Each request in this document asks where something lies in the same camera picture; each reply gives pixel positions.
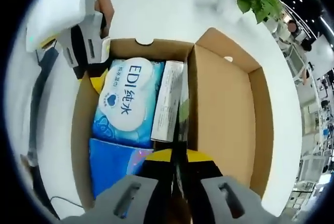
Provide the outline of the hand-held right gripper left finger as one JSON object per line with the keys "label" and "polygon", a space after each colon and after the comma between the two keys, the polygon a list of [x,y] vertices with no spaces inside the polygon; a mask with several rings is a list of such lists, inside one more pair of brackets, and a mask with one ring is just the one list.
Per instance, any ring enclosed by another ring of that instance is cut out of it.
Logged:
{"label": "hand-held right gripper left finger", "polygon": [[127,175],[101,193],[94,207],[68,223],[165,223],[171,197],[171,149],[149,154],[138,175]]}

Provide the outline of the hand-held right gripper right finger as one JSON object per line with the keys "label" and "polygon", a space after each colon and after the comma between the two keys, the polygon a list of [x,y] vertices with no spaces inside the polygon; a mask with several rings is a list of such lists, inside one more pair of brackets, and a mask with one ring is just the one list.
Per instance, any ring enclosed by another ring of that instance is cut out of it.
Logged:
{"label": "hand-held right gripper right finger", "polygon": [[187,150],[186,198],[193,223],[261,223],[260,198],[198,151]]}

